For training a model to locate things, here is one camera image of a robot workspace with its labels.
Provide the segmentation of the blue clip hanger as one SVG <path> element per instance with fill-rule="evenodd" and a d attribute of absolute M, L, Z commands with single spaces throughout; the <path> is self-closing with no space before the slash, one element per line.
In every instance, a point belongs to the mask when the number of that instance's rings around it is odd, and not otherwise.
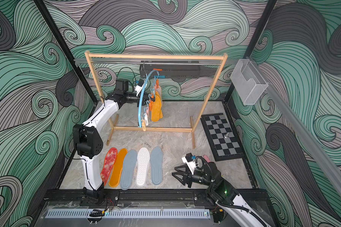
<path fill-rule="evenodd" d="M 139 128 L 142 128 L 142 110 L 141 110 L 141 108 L 142 108 L 142 106 L 143 106 L 143 101 L 144 101 L 144 94 L 145 94 L 145 89 L 146 89 L 146 86 L 147 86 L 147 84 L 148 84 L 148 81 L 149 81 L 149 78 L 150 78 L 150 76 L 153 74 L 153 73 L 157 73 L 157 77 L 159 77 L 160 76 L 160 73 L 159 73 L 159 70 L 156 70 L 156 69 L 153 69 L 152 71 L 150 71 L 147 75 L 146 75 L 146 78 L 145 78 L 145 80 L 144 80 L 144 83 L 143 83 L 143 85 L 142 85 L 142 87 L 141 87 L 141 90 L 140 90 L 140 92 L 137 92 L 137 95 L 139 95 L 140 94 L 140 101 L 139 101 L 139 106 L 138 106 L 138 114 L 137 114 L 137 116 L 138 116 L 138 127 Z"/>

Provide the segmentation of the orange insole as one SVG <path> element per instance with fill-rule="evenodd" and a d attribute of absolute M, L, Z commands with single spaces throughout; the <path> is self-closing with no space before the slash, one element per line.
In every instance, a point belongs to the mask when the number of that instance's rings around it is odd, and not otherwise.
<path fill-rule="evenodd" d="M 152 104 L 151 121 L 158 122 L 163 118 L 162 101 L 158 92 L 155 93 L 155 101 Z"/>
<path fill-rule="evenodd" d="M 111 188 L 116 188 L 120 183 L 123 163 L 124 163 L 124 159 L 127 153 L 128 153 L 128 150 L 126 148 L 123 148 L 117 154 L 117 158 L 112 169 L 111 178 L 109 180 L 109 186 Z"/>

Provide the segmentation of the grey blue insole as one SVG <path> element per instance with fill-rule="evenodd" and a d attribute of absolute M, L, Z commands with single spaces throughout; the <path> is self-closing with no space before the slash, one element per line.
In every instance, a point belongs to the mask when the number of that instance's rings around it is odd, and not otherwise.
<path fill-rule="evenodd" d="M 150 154 L 151 180 L 154 185 L 159 185 L 163 180 L 163 151 L 155 147 Z"/>
<path fill-rule="evenodd" d="M 137 163 L 137 152 L 130 150 L 124 158 L 123 169 L 120 178 L 120 188 L 122 190 L 128 190 L 133 182 L 134 168 Z"/>

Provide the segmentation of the white insole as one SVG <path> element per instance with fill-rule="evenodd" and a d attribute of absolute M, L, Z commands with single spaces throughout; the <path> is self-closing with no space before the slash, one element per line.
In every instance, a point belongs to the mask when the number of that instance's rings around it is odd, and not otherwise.
<path fill-rule="evenodd" d="M 150 152 L 143 147 L 137 154 L 137 175 L 136 185 L 142 187 L 146 184 L 148 167 L 150 163 Z"/>

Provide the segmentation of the red patterned insole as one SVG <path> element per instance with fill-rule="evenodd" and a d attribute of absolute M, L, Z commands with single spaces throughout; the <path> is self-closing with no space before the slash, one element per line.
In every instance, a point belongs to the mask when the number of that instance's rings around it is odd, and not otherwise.
<path fill-rule="evenodd" d="M 114 166 L 115 161 L 117 159 L 117 154 L 118 154 L 117 149 L 111 148 L 104 158 L 103 168 L 102 168 L 101 173 L 100 173 L 100 177 L 101 177 L 104 185 L 106 185 L 108 180 L 109 180 L 109 176 L 112 172 L 113 166 Z"/>

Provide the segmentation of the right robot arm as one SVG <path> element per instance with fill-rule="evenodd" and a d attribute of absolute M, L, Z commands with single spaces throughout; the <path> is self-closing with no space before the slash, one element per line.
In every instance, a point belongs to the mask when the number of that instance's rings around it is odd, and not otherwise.
<path fill-rule="evenodd" d="M 215 162 L 208 162 L 203 156 L 191 153 L 182 158 L 183 165 L 176 166 L 172 176 L 182 185 L 191 188 L 193 183 L 206 185 L 206 200 L 221 208 L 242 227 L 269 227 L 241 194 L 226 181 Z"/>

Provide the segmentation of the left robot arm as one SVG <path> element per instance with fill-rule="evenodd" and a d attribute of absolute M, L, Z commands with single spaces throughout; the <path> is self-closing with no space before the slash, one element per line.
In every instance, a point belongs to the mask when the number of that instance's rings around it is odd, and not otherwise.
<path fill-rule="evenodd" d="M 80 156 L 84 171 L 84 194 L 97 203 L 105 200 L 104 180 L 100 177 L 98 155 L 103 149 L 103 140 L 99 134 L 107 120 L 126 103 L 140 102 L 139 92 L 144 80 L 139 79 L 133 91 L 128 90 L 129 80 L 118 79 L 113 93 L 102 98 L 103 104 L 88 120 L 73 127 L 74 146 Z"/>

